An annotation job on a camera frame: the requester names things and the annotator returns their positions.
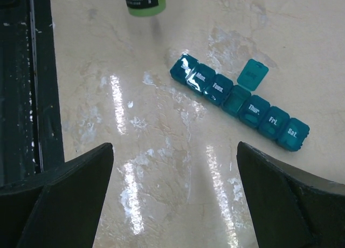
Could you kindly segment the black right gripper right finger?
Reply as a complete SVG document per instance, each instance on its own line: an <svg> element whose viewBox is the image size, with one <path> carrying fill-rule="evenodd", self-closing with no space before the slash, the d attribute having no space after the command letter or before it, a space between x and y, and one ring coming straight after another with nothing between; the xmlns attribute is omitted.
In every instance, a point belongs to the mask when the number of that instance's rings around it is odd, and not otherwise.
<svg viewBox="0 0 345 248"><path fill-rule="evenodd" d="M237 164L259 247L344 247L344 184L245 142Z"/></svg>

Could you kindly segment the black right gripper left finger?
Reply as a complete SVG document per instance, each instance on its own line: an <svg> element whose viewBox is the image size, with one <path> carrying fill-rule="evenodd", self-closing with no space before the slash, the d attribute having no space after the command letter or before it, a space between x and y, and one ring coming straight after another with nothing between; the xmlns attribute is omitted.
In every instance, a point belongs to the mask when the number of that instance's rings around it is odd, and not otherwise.
<svg viewBox="0 0 345 248"><path fill-rule="evenodd" d="M114 162L100 146L1 187L1 247L92 247Z"/></svg>

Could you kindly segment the teal weekly pill organizer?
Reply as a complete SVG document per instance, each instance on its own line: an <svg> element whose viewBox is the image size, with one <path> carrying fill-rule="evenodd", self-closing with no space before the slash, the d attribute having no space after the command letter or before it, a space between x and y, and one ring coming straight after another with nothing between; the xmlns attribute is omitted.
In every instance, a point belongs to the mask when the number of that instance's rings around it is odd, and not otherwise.
<svg viewBox="0 0 345 248"><path fill-rule="evenodd" d="M225 113L257 130L288 151L301 149L310 127L264 98L253 94L269 69L250 59L236 82L189 54L182 54L170 69L171 77L203 96Z"/></svg>

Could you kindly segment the green pill bottle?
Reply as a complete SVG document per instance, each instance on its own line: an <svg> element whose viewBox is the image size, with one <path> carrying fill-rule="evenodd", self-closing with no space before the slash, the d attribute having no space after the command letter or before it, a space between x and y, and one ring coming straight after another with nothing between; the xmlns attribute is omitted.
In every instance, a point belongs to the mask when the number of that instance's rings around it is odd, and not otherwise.
<svg viewBox="0 0 345 248"><path fill-rule="evenodd" d="M126 4L129 13L136 17L158 15L166 8L166 0L126 0Z"/></svg>

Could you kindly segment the black table edge rail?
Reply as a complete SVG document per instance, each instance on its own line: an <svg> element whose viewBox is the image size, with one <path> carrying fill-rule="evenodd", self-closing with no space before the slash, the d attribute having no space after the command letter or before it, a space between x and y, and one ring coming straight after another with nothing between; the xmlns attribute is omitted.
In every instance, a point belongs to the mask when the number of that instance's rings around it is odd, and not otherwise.
<svg viewBox="0 0 345 248"><path fill-rule="evenodd" d="M51 0L1 0L1 185L63 161Z"/></svg>

